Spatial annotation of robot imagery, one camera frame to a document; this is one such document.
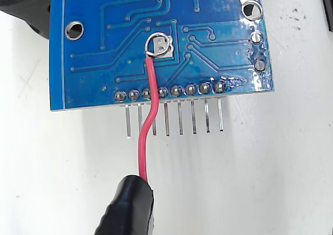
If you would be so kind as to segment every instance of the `soldered wire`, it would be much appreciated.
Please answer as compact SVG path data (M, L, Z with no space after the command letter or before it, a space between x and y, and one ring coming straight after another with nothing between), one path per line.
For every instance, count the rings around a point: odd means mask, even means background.
M150 87L150 96L151 96L151 107L148 117L142 126L139 144L138 144L138 160L139 160L139 175L141 178L148 182L147 177L147 161L146 161L146 144L147 144L147 135L149 129L156 118L158 107L159 107L159 93L157 89L156 73L153 60L151 57L146 58L148 80Z

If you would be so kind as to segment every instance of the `blue circuit board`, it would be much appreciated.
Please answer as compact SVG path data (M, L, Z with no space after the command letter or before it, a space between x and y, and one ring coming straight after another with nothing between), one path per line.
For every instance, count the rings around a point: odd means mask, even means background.
M155 59L166 101L175 99L174 86L182 100L274 89L261 0L52 0L51 8L52 110L148 101L145 43L156 32L173 40L169 56ZM254 9L259 15L251 18L245 11ZM77 39L67 32L73 22L82 24ZM205 94L199 86L206 82L212 90ZM186 94L189 84L194 95ZM135 100L132 90L140 93ZM126 97L117 100L117 92Z

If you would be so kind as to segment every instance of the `white surface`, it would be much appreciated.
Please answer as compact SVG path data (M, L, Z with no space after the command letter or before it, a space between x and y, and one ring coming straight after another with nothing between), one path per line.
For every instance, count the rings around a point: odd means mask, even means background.
M276 91L224 99L222 134L217 102L211 134L203 102L196 136L189 103L182 137L176 104L169 138L160 111L158 137L148 139L154 234L332 229L333 33L321 0L263 3ZM8 15L0 22L0 234L92 235L119 181L137 173L136 109L132 140L123 108L51 113L48 41Z

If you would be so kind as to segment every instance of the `black object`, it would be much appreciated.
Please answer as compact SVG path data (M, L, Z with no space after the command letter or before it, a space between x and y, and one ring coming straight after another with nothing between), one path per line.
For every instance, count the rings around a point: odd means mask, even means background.
M31 28L49 38L51 0L0 0L0 10L26 21Z
M333 0L324 0L325 12L327 16L328 29L333 31Z
M118 185L95 235L147 235L153 229L153 194L138 176L127 176Z

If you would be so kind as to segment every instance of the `metal pin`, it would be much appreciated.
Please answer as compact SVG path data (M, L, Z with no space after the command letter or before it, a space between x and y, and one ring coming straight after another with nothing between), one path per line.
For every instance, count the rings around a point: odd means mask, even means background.
M219 98L217 102L219 104L220 131L223 132L222 98Z
M142 106L141 106L141 104L137 104L137 115L139 118L139 132L141 132L141 129L142 129Z
M165 117L165 133L167 137L170 136L170 129L169 129L169 110L168 110L168 104L164 104L164 117Z
M156 120L154 119L154 122L152 123L152 135L154 138L156 138Z
M197 134L197 123L196 123L196 111L194 109L194 101L191 101L191 110L192 110L192 125L193 125L193 134Z
M179 121L179 134L183 135L183 114L182 114L182 104L178 101L178 121Z
M131 116L130 116L130 106L125 106L125 113L126 113L126 127L127 127L127 138L130 139L131 134Z
M208 109L208 101L205 98L204 99L204 113L206 115L206 129L207 133L210 133L210 128L209 128L209 109Z

